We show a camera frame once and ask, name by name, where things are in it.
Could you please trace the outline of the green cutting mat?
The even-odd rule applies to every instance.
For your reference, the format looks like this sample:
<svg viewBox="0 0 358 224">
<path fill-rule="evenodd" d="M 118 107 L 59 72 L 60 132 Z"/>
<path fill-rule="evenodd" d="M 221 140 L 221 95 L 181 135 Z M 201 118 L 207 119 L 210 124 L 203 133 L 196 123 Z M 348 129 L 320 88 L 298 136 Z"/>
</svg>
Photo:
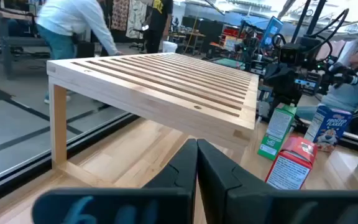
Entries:
<svg viewBox="0 0 358 224">
<path fill-rule="evenodd" d="M 226 67 L 231 67 L 231 68 L 235 68 L 238 70 L 245 70 L 245 63 L 244 62 L 240 62 L 238 60 L 233 60 L 231 58 L 214 58 L 211 59 L 211 62 L 219 64 L 219 65 L 224 65 Z"/>
</svg>

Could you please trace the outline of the hanging patterned cloth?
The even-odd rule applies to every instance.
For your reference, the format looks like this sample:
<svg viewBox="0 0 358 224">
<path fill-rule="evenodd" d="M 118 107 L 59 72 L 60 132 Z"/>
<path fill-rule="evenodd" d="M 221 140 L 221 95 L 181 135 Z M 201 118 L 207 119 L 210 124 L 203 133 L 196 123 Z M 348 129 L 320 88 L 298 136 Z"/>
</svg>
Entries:
<svg viewBox="0 0 358 224">
<path fill-rule="evenodd" d="M 111 28 L 125 31 L 129 13 L 130 0 L 112 0 Z"/>
<path fill-rule="evenodd" d="M 135 39 L 142 37 L 138 30 L 142 30 L 142 23 L 145 21 L 147 5 L 140 0 L 131 0 L 127 19 L 126 37 Z"/>
</svg>

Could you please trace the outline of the white bin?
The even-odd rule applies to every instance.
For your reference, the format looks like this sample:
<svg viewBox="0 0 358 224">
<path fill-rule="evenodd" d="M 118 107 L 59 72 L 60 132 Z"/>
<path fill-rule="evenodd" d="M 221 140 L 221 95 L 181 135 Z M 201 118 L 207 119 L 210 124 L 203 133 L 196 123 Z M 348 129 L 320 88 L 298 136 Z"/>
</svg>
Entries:
<svg viewBox="0 0 358 224">
<path fill-rule="evenodd" d="M 175 53 L 177 51 L 177 48 L 178 48 L 178 44 L 169 41 L 163 41 L 163 45 L 162 45 L 163 53 Z"/>
</svg>

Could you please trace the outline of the wooden slatted shelf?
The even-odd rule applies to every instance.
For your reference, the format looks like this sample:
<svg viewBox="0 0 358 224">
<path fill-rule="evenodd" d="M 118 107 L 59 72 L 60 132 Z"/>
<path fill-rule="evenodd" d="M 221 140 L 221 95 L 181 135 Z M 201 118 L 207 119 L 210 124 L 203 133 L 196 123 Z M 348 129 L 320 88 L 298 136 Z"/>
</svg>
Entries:
<svg viewBox="0 0 358 224">
<path fill-rule="evenodd" d="M 49 60 L 52 167 L 90 187 L 111 183 L 67 159 L 66 93 L 74 91 L 243 152 L 255 131 L 257 75 L 176 53 Z"/>
</svg>

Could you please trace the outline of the red cereal box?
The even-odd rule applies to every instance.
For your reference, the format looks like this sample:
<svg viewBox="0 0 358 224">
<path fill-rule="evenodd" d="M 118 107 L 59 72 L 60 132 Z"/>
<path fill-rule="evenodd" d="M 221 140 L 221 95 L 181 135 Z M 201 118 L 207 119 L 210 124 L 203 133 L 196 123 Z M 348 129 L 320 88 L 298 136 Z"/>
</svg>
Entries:
<svg viewBox="0 0 358 224">
<path fill-rule="evenodd" d="M 291 136 L 278 152 L 265 183 L 284 190 L 300 190 L 316 159 L 317 147 L 302 137 Z"/>
</svg>

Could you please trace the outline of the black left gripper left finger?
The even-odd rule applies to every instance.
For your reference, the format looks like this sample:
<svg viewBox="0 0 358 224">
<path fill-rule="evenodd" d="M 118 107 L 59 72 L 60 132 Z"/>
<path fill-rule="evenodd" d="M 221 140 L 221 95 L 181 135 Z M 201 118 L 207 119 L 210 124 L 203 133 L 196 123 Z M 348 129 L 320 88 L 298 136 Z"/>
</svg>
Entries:
<svg viewBox="0 0 358 224">
<path fill-rule="evenodd" d="M 139 189 L 59 188 L 32 207 L 34 224 L 192 224 L 197 142 L 187 140 Z"/>
</svg>

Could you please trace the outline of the dark metal workbench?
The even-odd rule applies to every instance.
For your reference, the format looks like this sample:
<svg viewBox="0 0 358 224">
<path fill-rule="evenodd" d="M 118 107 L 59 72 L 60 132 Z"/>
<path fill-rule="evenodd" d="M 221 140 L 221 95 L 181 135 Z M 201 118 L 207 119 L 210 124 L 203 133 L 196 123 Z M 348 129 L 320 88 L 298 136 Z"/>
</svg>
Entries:
<svg viewBox="0 0 358 224">
<path fill-rule="evenodd" d="M 11 79 L 12 63 L 14 57 L 11 54 L 11 47 L 43 47 L 45 42 L 36 37 L 12 37 L 9 35 L 8 21 L 17 19 L 23 21 L 35 22 L 35 15 L 31 12 L 18 11 L 13 9 L 0 8 L 0 64 L 3 66 L 3 72 L 6 78 Z"/>
</svg>

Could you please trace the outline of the green Apple Jacks box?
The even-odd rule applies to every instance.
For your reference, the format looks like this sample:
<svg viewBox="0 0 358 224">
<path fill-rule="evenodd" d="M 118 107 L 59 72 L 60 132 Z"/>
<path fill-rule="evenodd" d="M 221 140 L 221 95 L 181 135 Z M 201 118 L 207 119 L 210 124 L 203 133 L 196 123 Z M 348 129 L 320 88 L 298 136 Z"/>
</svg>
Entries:
<svg viewBox="0 0 358 224">
<path fill-rule="evenodd" d="M 275 160 L 293 123 L 297 107 L 280 103 L 273 111 L 268 128 L 258 150 L 258 154 Z"/>
</svg>

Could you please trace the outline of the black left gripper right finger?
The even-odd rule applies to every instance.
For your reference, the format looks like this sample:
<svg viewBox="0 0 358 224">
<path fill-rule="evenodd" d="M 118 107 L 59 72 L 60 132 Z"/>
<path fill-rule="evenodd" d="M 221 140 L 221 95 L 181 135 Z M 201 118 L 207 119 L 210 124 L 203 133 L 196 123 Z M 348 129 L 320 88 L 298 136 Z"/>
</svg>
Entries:
<svg viewBox="0 0 358 224">
<path fill-rule="evenodd" d="M 208 224 L 358 224 L 358 190 L 278 190 L 208 141 L 197 145 Z"/>
</svg>

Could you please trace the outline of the blue Frosted Flakes box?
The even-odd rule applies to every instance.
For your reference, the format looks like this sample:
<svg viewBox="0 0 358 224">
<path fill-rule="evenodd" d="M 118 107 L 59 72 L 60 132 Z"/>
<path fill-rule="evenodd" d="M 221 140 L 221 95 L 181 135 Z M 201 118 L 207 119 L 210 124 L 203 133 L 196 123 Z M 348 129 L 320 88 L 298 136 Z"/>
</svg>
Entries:
<svg viewBox="0 0 358 224">
<path fill-rule="evenodd" d="M 351 122 L 353 114 L 319 105 L 304 135 L 319 151 L 332 152 Z"/>
</svg>

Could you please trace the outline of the black cabinet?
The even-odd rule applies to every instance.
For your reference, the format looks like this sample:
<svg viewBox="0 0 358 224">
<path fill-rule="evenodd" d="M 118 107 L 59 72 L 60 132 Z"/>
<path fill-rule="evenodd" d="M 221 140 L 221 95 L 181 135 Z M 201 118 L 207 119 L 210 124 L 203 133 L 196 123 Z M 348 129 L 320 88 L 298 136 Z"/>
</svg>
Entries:
<svg viewBox="0 0 358 224">
<path fill-rule="evenodd" d="M 203 38 L 203 44 L 201 46 L 201 53 L 206 53 L 209 49 L 210 42 L 219 42 L 219 36 L 222 33 L 223 23 L 220 21 L 212 21 L 209 19 L 198 18 L 195 21 L 195 17 L 183 17 L 181 24 L 185 27 L 192 28 L 194 23 L 195 29 L 198 30 L 199 33 L 205 35 Z"/>
</svg>

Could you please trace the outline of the person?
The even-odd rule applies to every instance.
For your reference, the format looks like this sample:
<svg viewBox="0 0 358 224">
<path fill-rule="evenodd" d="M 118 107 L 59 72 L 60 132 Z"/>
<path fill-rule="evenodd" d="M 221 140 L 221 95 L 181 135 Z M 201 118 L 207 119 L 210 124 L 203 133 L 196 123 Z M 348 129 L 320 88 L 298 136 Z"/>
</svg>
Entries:
<svg viewBox="0 0 358 224">
<path fill-rule="evenodd" d="M 154 0 L 152 12 L 146 19 L 148 29 L 144 32 L 145 48 L 148 54 L 158 53 L 160 42 L 168 37 L 172 20 L 173 0 Z"/>
<path fill-rule="evenodd" d="M 75 58 L 73 36 L 90 28 L 109 56 L 119 55 L 108 29 L 100 0 L 46 0 L 36 26 L 53 60 Z"/>
<path fill-rule="evenodd" d="M 333 84 L 322 97 L 321 104 L 331 109 L 355 112 L 358 110 L 358 48 L 349 59 L 349 66 L 336 63 L 329 68 Z"/>
</svg>

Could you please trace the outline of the black rig post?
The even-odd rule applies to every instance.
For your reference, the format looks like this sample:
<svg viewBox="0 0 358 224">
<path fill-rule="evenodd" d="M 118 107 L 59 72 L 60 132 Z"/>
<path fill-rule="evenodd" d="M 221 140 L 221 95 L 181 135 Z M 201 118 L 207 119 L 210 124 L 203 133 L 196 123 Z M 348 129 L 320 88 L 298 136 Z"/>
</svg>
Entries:
<svg viewBox="0 0 358 224">
<path fill-rule="evenodd" d="M 306 2 L 305 2 L 303 11 L 302 11 L 302 13 L 301 13 L 301 16 L 300 16 L 300 18 L 299 18 L 299 21 L 298 21 L 298 23 L 297 23 L 297 25 L 296 25 L 295 31 L 294 31 L 293 36 L 292 36 L 292 38 L 291 38 L 291 43 L 293 43 L 293 44 L 295 43 L 296 38 L 298 37 L 298 33 L 299 33 L 300 28 L 301 28 L 301 26 L 302 26 L 302 24 L 303 24 L 303 20 L 304 20 L 304 18 L 305 18 L 305 16 L 306 16 L 307 10 L 308 10 L 309 5 L 310 5 L 310 2 L 311 2 L 311 0 L 306 0 Z"/>
<path fill-rule="evenodd" d="M 313 33 L 326 1 L 327 0 L 319 0 L 316 10 L 314 11 L 314 16 L 312 17 L 308 30 L 306 31 L 306 35 L 311 35 Z"/>
</svg>

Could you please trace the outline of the red crate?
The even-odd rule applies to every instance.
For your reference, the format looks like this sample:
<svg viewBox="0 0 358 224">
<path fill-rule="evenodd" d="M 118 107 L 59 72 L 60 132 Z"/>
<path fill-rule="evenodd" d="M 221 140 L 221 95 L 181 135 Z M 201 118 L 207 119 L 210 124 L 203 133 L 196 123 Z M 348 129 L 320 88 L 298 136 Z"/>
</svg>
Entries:
<svg viewBox="0 0 358 224">
<path fill-rule="evenodd" d="M 229 24 L 224 24 L 221 32 L 221 38 L 225 39 L 227 36 L 237 37 L 239 33 L 238 26 L 232 26 Z"/>
</svg>

